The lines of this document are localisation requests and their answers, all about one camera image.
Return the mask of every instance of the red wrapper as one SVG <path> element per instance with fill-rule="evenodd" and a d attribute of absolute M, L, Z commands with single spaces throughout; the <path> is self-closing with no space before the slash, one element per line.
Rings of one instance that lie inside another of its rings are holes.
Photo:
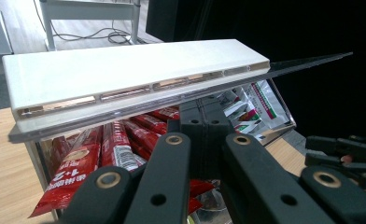
<path fill-rule="evenodd" d="M 98 168 L 103 127 L 83 132 L 70 153 L 63 159 L 56 175 L 30 217 L 52 209 L 65 209 L 87 176 Z"/>
<path fill-rule="evenodd" d="M 70 147 L 72 147 L 75 143 L 78 137 L 80 136 L 80 133 L 75 133 L 69 137 L 66 137 L 67 144 L 69 144 Z"/>
<path fill-rule="evenodd" d="M 154 118 L 160 119 L 164 122 L 167 122 L 168 119 L 179 119 L 179 110 L 174 107 L 166 107 L 163 109 L 151 111 L 148 113 Z"/>
<path fill-rule="evenodd" d="M 144 147 L 139 146 L 132 138 L 130 138 L 130 143 L 134 154 L 139 155 L 146 161 L 150 160 L 151 154 Z"/>
<path fill-rule="evenodd" d="M 134 154 L 134 159 L 136 160 L 136 163 L 138 166 L 141 166 L 147 162 L 145 159 L 143 159 L 142 157 L 140 157 L 136 154 Z"/>
<path fill-rule="evenodd" d="M 214 189 L 215 186 L 209 182 L 205 182 L 198 179 L 190 180 L 190 196 L 197 197 L 205 192 L 208 192 L 211 189 Z"/>
<path fill-rule="evenodd" d="M 142 146 L 149 154 L 153 152 L 157 144 L 159 136 L 154 132 L 138 125 L 137 123 L 125 119 L 122 121 L 128 135 L 140 146 Z"/>
<path fill-rule="evenodd" d="M 128 135 L 120 121 L 114 121 L 104 126 L 101 163 L 102 166 L 119 166 L 128 171 L 138 167 Z"/>
<path fill-rule="evenodd" d="M 200 203 L 200 201 L 198 201 L 196 198 L 189 198 L 189 214 L 197 211 L 198 209 L 200 209 L 203 205 Z"/>
<path fill-rule="evenodd" d="M 52 140 L 52 151 L 50 155 L 50 173 L 55 175 L 55 172 L 60 167 L 63 158 L 69 153 L 72 147 L 64 136 L 54 138 Z"/>
<path fill-rule="evenodd" d="M 150 115 L 143 114 L 132 117 L 131 120 L 153 131 L 154 133 L 166 134 L 166 122 L 160 119 L 156 119 Z"/>

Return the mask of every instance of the screw hole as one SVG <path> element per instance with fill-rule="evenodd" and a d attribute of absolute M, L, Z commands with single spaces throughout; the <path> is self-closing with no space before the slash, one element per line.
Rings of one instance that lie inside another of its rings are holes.
<path fill-rule="evenodd" d="M 163 194 L 156 194 L 151 197 L 151 203 L 155 206 L 160 206 L 166 203 L 166 197 Z"/>
<path fill-rule="evenodd" d="M 320 176 L 319 176 L 319 178 L 320 178 L 321 180 L 323 180 L 323 181 L 325 181 L 325 182 L 329 183 L 329 184 L 334 183 L 334 179 L 333 179 L 333 178 L 331 178 L 331 177 L 330 177 L 330 176 L 328 176 L 328 175 L 320 175 Z"/>
<path fill-rule="evenodd" d="M 243 138 L 243 137 L 237 137 L 236 140 L 240 143 L 245 143 L 247 142 L 247 139 Z"/>
<path fill-rule="evenodd" d="M 281 196 L 281 200 L 283 203 L 290 205 L 290 206 L 294 206 L 297 204 L 297 200 L 293 196 L 288 195 L 288 194 L 283 194 Z"/>
<path fill-rule="evenodd" d="M 233 138 L 233 141 L 236 143 L 236 144 L 239 144 L 241 146 L 246 146 L 246 145 L 249 145 L 250 144 L 250 139 L 246 136 L 235 136 Z"/>

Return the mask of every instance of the metal frame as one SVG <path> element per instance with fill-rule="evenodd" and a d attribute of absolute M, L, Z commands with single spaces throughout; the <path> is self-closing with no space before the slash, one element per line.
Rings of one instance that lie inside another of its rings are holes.
<path fill-rule="evenodd" d="M 129 42 L 137 44 L 140 0 L 133 0 L 131 4 L 40 0 L 40 6 L 47 34 L 48 51 L 56 50 L 52 35 L 52 20 L 130 20 L 133 29 Z"/>

